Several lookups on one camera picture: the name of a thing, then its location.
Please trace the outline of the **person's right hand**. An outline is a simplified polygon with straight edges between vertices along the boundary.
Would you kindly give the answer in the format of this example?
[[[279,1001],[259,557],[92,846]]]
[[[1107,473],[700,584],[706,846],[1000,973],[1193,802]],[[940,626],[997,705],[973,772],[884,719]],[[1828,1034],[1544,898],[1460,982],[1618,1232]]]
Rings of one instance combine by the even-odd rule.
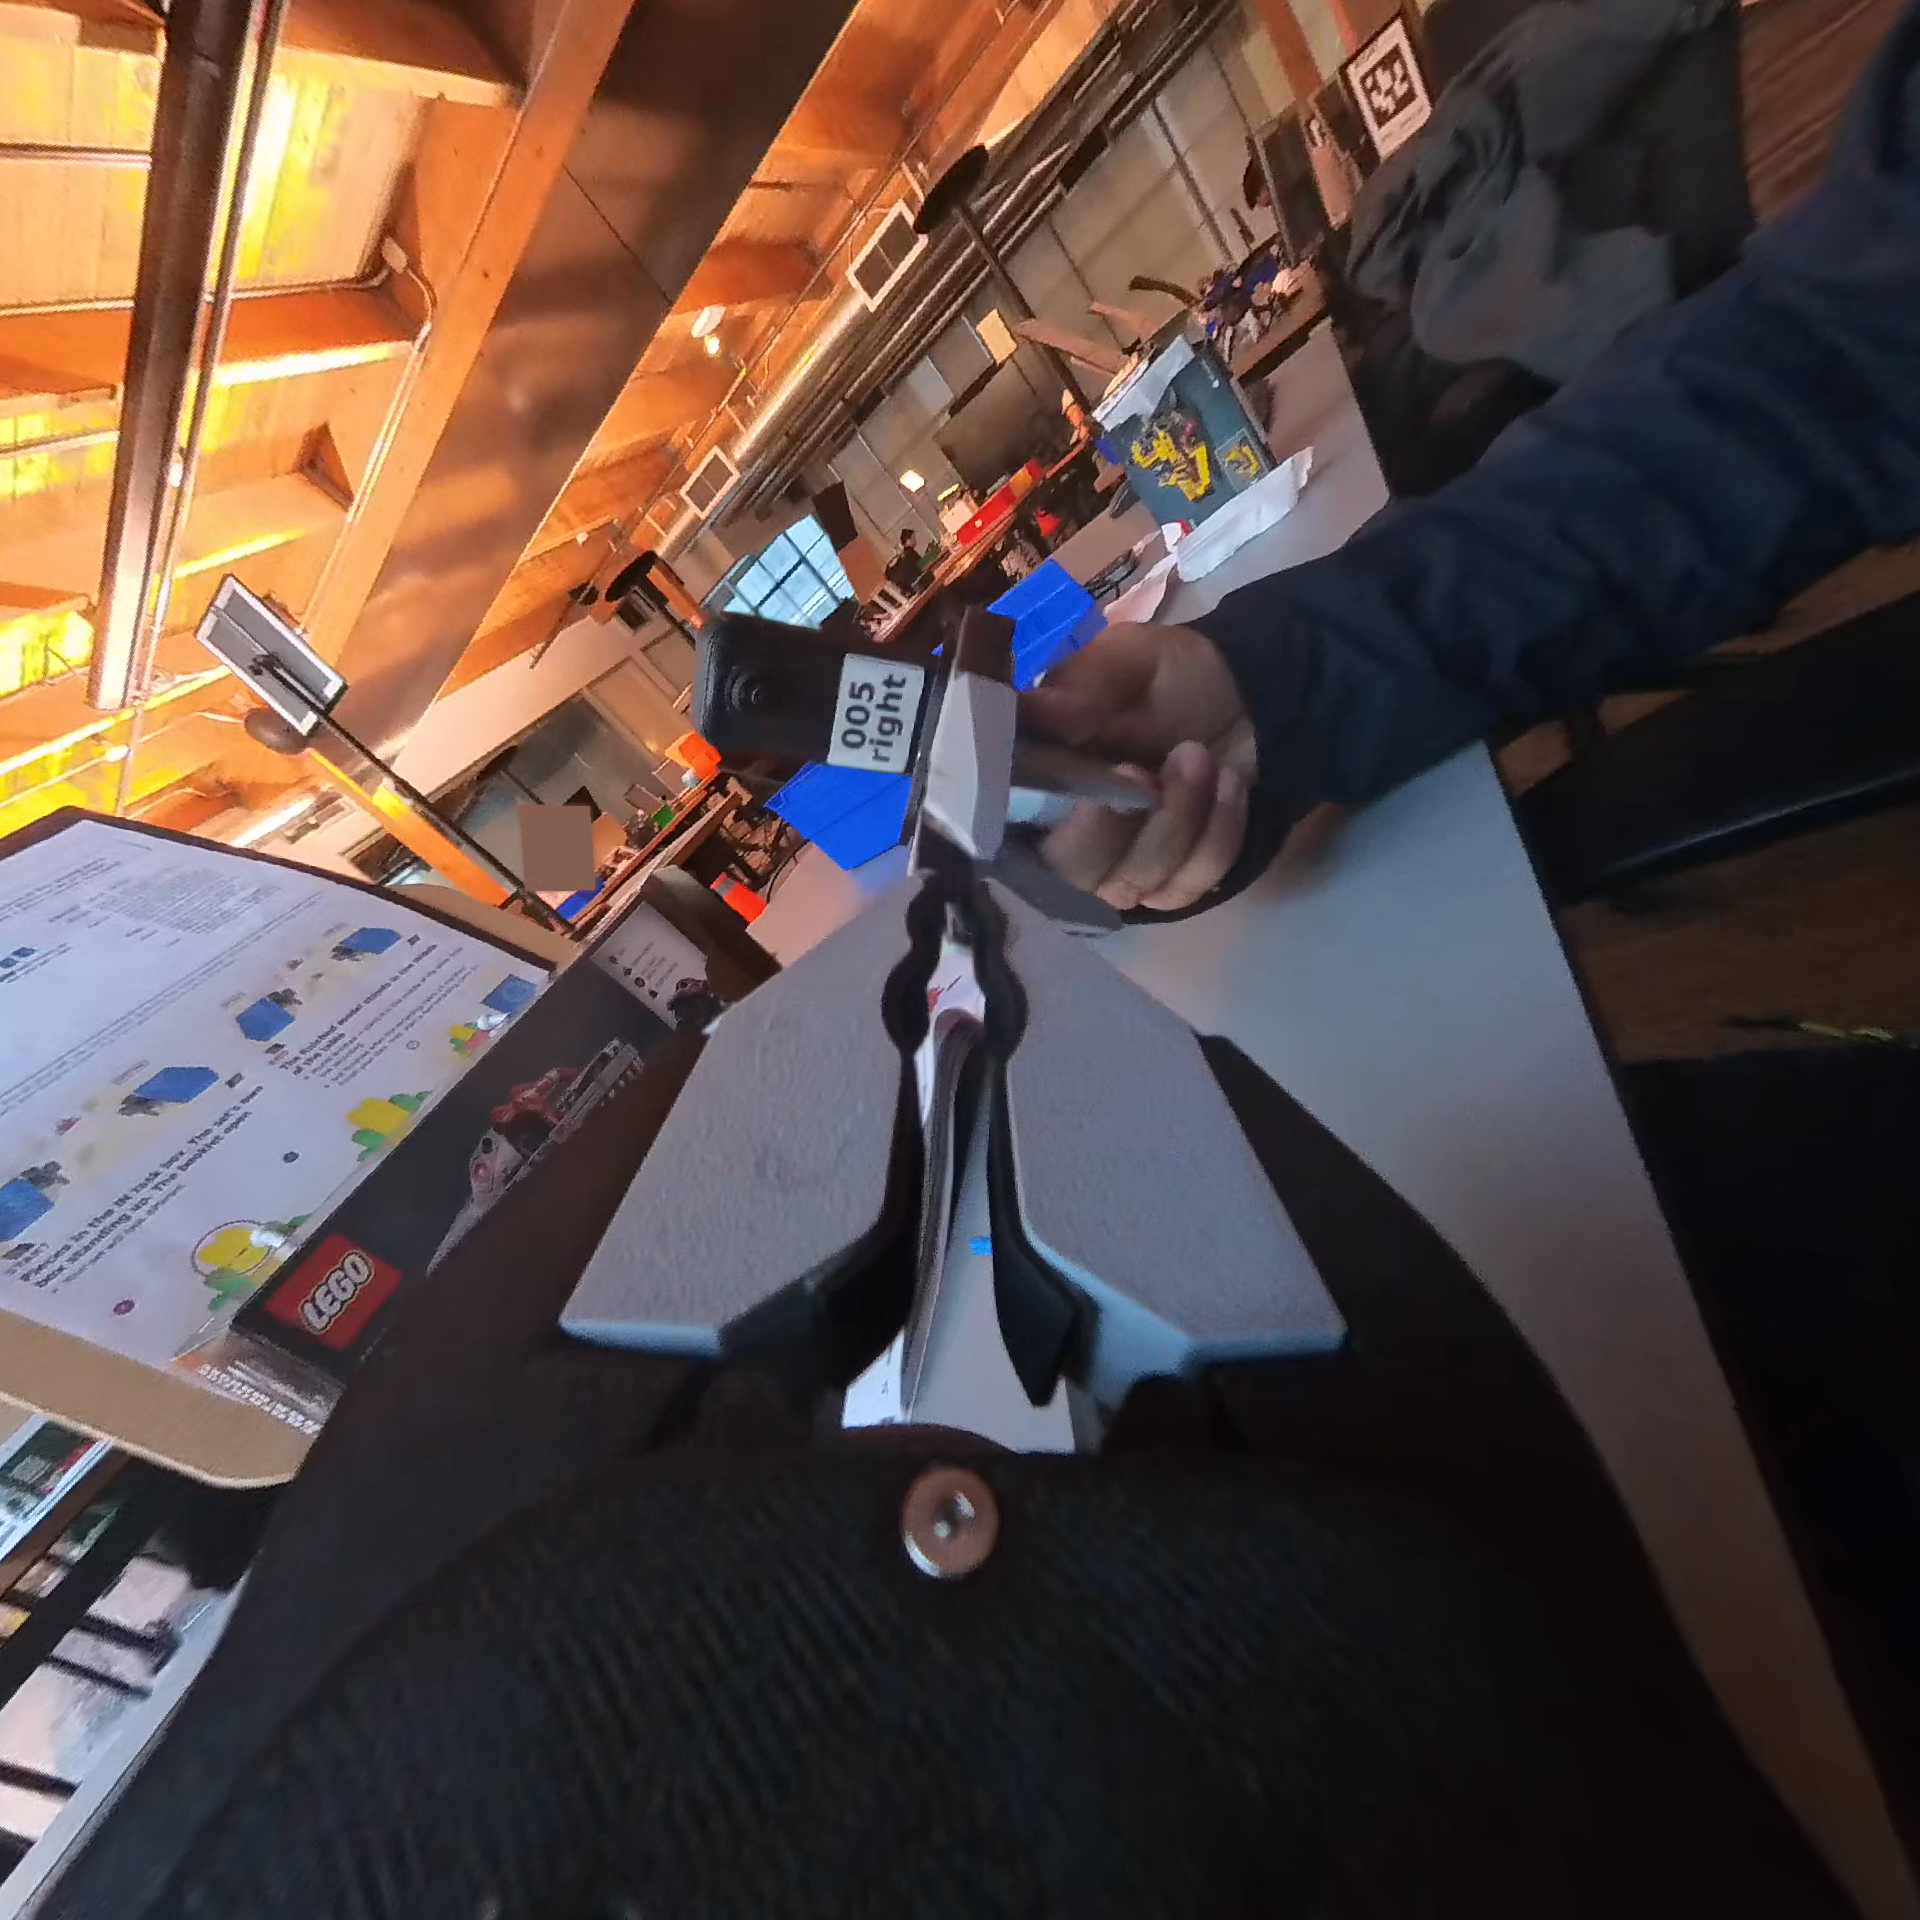
[[[1111,624],[1033,686],[1019,714],[1026,735],[1107,761],[1143,797],[1079,800],[1041,841],[1057,876],[1135,918],[1211,898],[1248,846],[1257,742],[1210,638]]]

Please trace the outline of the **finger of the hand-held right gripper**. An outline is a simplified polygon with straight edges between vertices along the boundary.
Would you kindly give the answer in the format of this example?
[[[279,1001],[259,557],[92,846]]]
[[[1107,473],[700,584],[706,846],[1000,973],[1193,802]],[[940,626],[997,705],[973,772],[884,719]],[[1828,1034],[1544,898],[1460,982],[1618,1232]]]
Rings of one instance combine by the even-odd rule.
[[[1018,688],[1009,663],[948,661],[920,721],[906,873],[912,879],[991,868],[1012,797]]]

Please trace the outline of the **light panel on stand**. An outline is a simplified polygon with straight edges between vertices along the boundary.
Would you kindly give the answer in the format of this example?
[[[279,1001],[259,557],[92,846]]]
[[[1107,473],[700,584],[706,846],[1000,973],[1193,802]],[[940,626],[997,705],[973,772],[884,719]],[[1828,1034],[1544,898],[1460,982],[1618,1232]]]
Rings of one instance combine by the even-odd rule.
[[[560,913],[527,879],[346,729],[337,718],[346,679],[276,605],[228,573],[197,639],[256,700],[247,732],[259,744],[315,761],[349,804],[377,817],[395,844],[467,895],[514,904],[533,922],[565,930]]]

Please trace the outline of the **instruction page on cardboard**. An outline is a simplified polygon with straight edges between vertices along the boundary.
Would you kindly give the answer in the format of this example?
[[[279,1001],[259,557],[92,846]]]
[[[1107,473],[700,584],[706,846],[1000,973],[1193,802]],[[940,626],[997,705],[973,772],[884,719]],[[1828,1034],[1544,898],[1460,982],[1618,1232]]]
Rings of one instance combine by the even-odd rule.
[[[217,1342],[556,973],[493,913],[83,807],[4,833],[4,1401],[184,1477],[324,1413]]]

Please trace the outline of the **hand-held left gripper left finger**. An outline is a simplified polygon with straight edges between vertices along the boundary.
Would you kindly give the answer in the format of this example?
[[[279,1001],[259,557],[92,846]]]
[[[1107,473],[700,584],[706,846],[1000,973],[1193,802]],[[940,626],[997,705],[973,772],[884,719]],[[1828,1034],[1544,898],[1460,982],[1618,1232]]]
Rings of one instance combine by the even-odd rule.
[[[752,1364],[869,1364],[893,1342],[941,934],[940,893],[900,877],[719,1020],[568,1298],[570,1337]]]

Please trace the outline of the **white instruction booklet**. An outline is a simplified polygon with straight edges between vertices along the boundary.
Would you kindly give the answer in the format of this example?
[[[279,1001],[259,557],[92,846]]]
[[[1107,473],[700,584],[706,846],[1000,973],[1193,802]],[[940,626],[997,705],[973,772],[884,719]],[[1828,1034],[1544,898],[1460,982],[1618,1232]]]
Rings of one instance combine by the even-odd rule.
[[[936,1174],[940,1252],[922,1255],[906,1330],[847,1389],[839,1424],[946,1426],[1019,1454],[1075,1450],[1067,1386],[1033,1402],[1005,1350],[994,1298],[991,1143],[992,1089],[979,1055],[985,1024],[971,956],[941,946],[928,984],[928,1038],[916,1053],[920,1110]]]

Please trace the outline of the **dark grey jacket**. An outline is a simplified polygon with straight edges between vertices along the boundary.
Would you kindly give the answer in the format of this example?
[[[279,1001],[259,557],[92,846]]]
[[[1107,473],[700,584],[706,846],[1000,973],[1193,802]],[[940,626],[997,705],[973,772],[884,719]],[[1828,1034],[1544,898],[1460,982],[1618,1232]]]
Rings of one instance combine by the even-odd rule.
[[[1426,495],[1753,229],[1738,5],[1468,5],[1363,184],[1333,319],[1388,490]]]

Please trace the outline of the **teal toy brick box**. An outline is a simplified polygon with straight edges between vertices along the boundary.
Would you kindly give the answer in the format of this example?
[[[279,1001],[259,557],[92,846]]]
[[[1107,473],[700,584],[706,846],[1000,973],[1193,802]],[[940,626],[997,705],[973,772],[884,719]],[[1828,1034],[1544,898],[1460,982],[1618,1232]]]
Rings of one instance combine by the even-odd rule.
[[[1229,366],[1181,326],[1127,361],[1092,420],[1100,450],[1162,527],[1211,519],[1277,465]]]

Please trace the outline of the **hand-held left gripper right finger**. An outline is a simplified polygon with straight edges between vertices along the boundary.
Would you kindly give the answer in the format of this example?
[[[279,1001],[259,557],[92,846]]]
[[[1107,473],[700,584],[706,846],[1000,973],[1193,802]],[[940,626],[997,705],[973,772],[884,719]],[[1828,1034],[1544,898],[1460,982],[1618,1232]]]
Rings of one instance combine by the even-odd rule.
[[[1335,1353],[1347,1319],[1189,1024],[997,879],[964,928],[992,1300],[1025,1397],[1115,1409],[1148,1377]]]

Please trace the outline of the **black and white marker tag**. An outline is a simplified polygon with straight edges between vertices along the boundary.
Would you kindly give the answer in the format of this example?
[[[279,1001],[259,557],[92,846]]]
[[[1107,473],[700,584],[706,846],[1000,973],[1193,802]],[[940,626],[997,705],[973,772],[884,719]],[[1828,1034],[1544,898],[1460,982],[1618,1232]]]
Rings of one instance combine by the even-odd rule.
[[[1340,78],[1375,157],[1402,153],[1434,116],[1419,12],[1400,7],[1341,64]]]

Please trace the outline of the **blue plastic bin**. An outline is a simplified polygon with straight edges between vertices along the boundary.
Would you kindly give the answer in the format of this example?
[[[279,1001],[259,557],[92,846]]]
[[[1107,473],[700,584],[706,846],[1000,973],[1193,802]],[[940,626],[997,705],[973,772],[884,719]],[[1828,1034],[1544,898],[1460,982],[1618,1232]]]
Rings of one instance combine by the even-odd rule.
[[[987,605],[1015,624],[1012,686],[1028,689],[1061,661],[1079,653],[1107,629],[1107,609],[1092,592],[1057,561],[1033,566]]]
[[[912,793],[911,775],[813,761],[780,783],[767,807],[839,871],[852,873],[903,844]]]

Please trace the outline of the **person's right forearm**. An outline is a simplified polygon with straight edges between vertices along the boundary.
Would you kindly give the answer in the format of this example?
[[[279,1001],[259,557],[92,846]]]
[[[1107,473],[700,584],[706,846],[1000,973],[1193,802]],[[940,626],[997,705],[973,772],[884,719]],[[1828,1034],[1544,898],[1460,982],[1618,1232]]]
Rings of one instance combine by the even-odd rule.
[[[1919,524],[1919,22],[1825,177],[1474,469],[1197,630],[1252,724],[1252,816],[1355,807],[1509,721],[1684,664]]]

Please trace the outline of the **black toy brick box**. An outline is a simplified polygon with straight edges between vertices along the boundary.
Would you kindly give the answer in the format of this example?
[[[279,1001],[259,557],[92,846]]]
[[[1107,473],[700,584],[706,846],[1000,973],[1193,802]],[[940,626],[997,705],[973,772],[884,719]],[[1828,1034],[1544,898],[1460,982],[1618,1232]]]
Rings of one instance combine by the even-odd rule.
[[[743,921],[681,868],[648,877],[481,1047],[373,1169],[296,1229],[228,1327],[194,1345],[194,1385],[315,1434],[395,1309],[588,1117],[634,1089],[674,1033],[704,1033],[776,970]]]

